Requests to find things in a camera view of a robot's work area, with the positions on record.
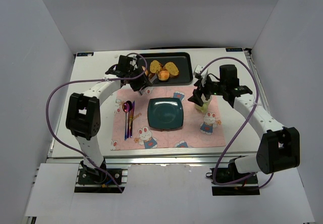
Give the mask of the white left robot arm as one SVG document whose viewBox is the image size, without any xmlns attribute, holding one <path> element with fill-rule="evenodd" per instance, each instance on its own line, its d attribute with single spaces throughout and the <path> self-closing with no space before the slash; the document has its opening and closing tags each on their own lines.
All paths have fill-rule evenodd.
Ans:
<svg viewBox="0 0 323 224">
<path fill-rule="evenodd" d="M 118 63 L 111 66 L 94 86 L 83 93 L 73 93 L 69 98 L 66 128 L 79 143 L 83 154 L 81 166 L 95 181 L 107 176 L 97 139 L 101 125 L 100 107 L 126 84 L 138 92 L 151 86 L 145 73 L 148 63 L 143 60 L 144 66 L 139 65 L 140 58 L 143 56 L 134 53 L 119 56 Z"/>
</svg>

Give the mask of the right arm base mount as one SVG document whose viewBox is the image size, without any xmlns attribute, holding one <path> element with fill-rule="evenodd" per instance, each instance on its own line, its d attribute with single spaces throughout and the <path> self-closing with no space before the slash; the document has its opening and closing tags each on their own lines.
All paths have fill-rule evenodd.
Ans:
<svg viewBox="0 0 323 224">
<path fill-rule="evenodd" d="M 216 172 L 216 181 L 225 185 L 218 185 L 213 181 L 214 168 L 211 168 L 205 177 L 211 181 L 211 190 L 213 196 L 256 196 L 260 195 L 258 188 L 258 178 L 252 175 L 246 178 L 248 174 L 238 174 L 229 168 L 218 168 Z"/>
</svg>

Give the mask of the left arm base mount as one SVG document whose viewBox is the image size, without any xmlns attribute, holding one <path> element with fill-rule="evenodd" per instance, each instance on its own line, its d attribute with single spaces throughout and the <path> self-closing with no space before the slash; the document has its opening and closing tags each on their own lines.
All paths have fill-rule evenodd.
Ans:
<svg viewBox="0 0 323 224">
<path fill-rule="evenodd" d="M 128 171 L 126 169 L 107 169 L 117 184 L 124 190 Z M 91 176 L 83 168 L 79 168 L 74 188 L 75 193 L 103 193 L 103 194 L 121 194 L 119 188 L 113 180 L 103 174 L 102 176 Z"/>
</svg>

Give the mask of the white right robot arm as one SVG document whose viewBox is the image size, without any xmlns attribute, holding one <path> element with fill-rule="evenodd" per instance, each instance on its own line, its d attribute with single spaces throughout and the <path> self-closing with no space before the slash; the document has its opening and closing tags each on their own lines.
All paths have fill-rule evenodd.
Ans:
<svg viewBox="0 0 323 224">
<path fill-rule="evenodd" d="M 275 120 L 247 86 L 241 86 L 235 65 L 220 66 L 220 79 L 213 81 L 208 70 L 198 65 L 194 70 L 197 78 L 193 95 L 188 99 L 202 106 L 205 97 L 222 96 L 239 112 L 260 138 L 256 154 L 232 160 L 229 167 L 234 180 L 250 173 L 272 174 L 300 165 L 300 134 L 294 127 L 287 128 Z"/>
</svg>

